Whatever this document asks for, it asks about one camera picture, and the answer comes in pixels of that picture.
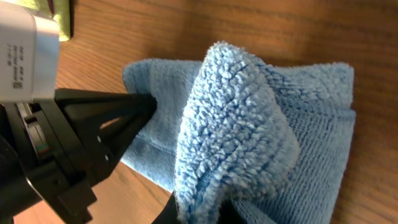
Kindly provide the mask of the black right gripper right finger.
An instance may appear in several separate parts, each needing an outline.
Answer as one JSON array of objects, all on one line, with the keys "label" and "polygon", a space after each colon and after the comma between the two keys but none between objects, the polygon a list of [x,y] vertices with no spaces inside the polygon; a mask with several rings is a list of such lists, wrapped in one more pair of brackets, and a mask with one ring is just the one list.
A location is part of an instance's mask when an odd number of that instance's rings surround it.
[{"label": "black right gripper right finger", "polygon": [[221,204],[217,224],[245,224],[245,221],[235,209],[232,201],[227,200]]}]

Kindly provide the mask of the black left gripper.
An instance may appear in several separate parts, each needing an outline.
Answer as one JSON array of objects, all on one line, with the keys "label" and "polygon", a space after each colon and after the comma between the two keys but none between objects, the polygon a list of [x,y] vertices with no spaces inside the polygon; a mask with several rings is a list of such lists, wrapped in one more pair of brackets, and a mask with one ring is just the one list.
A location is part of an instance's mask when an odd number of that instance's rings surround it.
[{"label": "black left gripper", "polygon": [[107,179],[156,111],[150,94],[58,89],[55,100],[1,105],[1,223],[44,201],[88,223]]}]

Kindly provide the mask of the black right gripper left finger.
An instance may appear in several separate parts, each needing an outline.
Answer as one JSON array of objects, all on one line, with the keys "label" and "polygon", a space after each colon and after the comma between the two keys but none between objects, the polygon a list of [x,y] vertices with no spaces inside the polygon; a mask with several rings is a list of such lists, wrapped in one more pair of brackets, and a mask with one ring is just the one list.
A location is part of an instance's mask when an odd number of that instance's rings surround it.
[{"label": "black right gripper left finger", "polygon": [[152,224],[181,224],[178,220],[178,207],[175,194],[172,193],[163,210],[159,213]]}]

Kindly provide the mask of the blue microfiber cloth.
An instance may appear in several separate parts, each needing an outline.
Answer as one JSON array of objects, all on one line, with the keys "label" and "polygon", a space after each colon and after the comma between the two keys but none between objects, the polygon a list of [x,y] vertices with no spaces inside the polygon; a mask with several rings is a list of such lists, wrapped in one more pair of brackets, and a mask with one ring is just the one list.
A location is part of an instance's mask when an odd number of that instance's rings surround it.
[{"label": "blue microfiber cloth", "polygon": [[123,70],[157,111],[122,162],[173,192],[182,223],[329,223],[356,114],[353,68],[276,67],[227,42],[202,61],[151,58]]}]

